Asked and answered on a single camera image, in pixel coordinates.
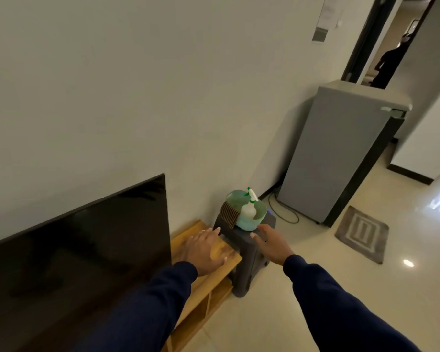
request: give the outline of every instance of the bucket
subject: bucket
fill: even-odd
[[[254,231],[267,214],[267,206],[262,201],[256,201],[254,203],[256,216],[254,216],[254,219],[246,217],[241,213],[241,207],[250,200],[250,196],[247,194],[244,190],[233,190],[227,195],[226,201],[240,213],[238,220],[236,220],[236,225],[245,231]]]

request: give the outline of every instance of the doorway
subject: doorway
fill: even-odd
[[[375,0],[341,80],[386,88],[435,0],[403,0],[374,53],[397,1]]]

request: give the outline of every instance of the long-sleeve sweater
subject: long-sleeve sweater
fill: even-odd
[[[347,293],[321,266],[293,255],[284,273],[314,341],[324,351],[419,351],[401,333]],[[108,321],[76,348],[78,352],[159,352],[174,329],[196,268],[178,262],[160,271],[112,311]]]

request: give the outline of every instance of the power cord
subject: power cord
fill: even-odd
[[[287,205],[282,204],[280,201],[277,200],[277,195],[279,195],[280,188],[281,188],[281,186],[279,186],[278,188],[275,188],[274,190],[272,190],[272,193],[267,197],[267,200],[269,201],[269,206],[270,206],[271,210],[272,210],[277,216],[279,216],[282,220],[284,220],[285,222],[292,223],[292,224],[297,224],[297,223],[299,223],[299,222],[300,222],[300,218],[298,217],[296,211],[295,211],[294,209],[292,209],[291,207],[288,207]],[[288,211],[290,211],[291,213],[293,213],[293,214],[295,215],[295,217],[297,218],[297,221],[296,221],[296,222],[292,222],[292,221],[286,220],[286,219],[283,218],[281,215],[279,215],[279,214],[277,213],[277,211],[274,210],[274,208],[272,207],[272,204],[271,204],[271,196],[272,196],[272,195],[274,195],[274,197],[275,197],[275,201],[276,201],[281,207],[287,209]]]

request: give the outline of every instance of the hand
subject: hand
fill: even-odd
[[[228,252],[222,252],[220,258],[216,260],[210,257],[212,245],[219,232],[220,227],[214,231],[212,229],[200,231],[195,236],[189,237],[182,248],[180,260],[192,263],[197,269],[198,276],[215,272],[227,260]]]
[[[258,229],[265,234],[265,242],[254,232],[251,232],[251,238],[261,253],[271,262],[283,266],[283,262],[294,255],[285,238],[282,237],[279,231],[274,230],[269,225],[258,225]]]

